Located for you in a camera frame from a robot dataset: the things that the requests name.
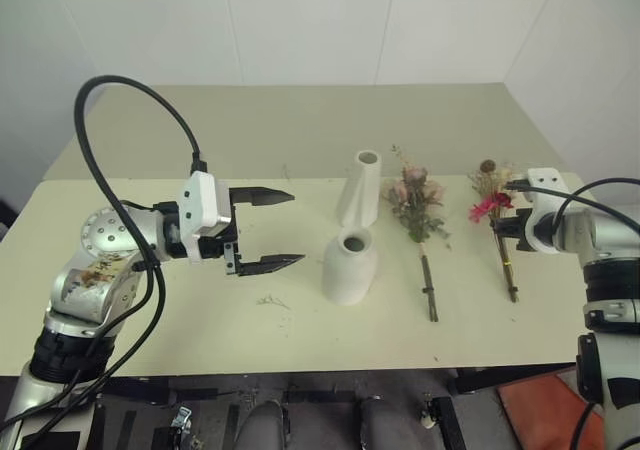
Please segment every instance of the tall white vase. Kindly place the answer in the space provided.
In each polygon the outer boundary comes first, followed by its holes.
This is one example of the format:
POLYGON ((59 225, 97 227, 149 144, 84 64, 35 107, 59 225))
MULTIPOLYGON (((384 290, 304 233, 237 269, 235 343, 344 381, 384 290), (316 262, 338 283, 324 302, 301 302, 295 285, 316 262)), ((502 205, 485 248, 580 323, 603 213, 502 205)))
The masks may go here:
POLYGON ((336 214, 343 227, 368 227, 378 218, 380 155, 372 150, 356 153, 336 214))
POLYGON ((322 290, 338 305, 354 305, 369 291, 377 266, 378 253, 369 231, 345 228, 324 252, 322 290))

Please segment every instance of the vase opening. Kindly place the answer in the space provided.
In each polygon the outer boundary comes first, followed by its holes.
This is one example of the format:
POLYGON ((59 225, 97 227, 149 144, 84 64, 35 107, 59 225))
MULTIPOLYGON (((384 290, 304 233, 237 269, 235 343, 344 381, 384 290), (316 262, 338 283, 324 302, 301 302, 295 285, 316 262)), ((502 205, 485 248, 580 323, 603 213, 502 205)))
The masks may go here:
POLYGON ((344 247, 352 252, 361 252, 366 245, 358 237, 347 237, 344 240, 344 247))
POLYGON ((360 152, 358 154, 358 160, 360 160, 362 163, 371 165, 372 163, 376 163, 378 161, 378 155, 373 152, 360 152))

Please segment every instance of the white wall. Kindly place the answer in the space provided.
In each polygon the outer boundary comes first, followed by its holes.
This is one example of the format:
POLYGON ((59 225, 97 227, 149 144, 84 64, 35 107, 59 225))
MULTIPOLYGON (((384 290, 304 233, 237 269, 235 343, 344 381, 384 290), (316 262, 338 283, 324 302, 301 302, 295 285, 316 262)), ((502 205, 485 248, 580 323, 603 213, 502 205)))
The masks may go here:
POLYGON ((583 180, 640 177, 640 0, 549 0, 505 83, 583 180))
MULTIPOLYGON (((500 82, 520 55, 510 88, 555 135, 566 125, 542 118, 550 112, 531 97, 544 100, 549 86, 526 73, 540 60, 536 33, 554 23, 547 10, 538 18, 546 1, 0 0, 0 196, 18 208, 26 202, 73 133, 75 91, 96 73, 150 84, 500 82)), ((567 80, 608 81, 607 68, 592 75, 583 67, 567 80)))

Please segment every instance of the white vase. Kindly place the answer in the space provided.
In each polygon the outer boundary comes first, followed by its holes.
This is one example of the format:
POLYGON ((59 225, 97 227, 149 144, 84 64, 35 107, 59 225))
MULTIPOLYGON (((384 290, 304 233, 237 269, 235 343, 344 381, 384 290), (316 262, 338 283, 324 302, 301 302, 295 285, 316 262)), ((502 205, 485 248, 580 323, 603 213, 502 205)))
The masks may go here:
POLYGON ((365 228, 345 228, 324 252, 322 290, 338 305, 362 300, 373 282, 378 253, 365 228))
POLYGON ((336 209, 343 227, 366 228, 378 218, 380 167, 380 155, 376 152, 356 153, 336 209))

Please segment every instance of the orange mat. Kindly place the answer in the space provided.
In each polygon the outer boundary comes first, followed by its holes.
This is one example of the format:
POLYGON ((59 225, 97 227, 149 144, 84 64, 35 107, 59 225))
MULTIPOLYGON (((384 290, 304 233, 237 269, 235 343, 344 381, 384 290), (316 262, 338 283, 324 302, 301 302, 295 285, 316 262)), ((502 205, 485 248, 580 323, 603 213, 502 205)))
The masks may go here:
MULTIPOLYGON (((567 450, 586 404, 557 376, 539 377, 498 389, 524 450, 567 450)), ((602 417, 591 413, 579 450, 603 450, 602 417)))

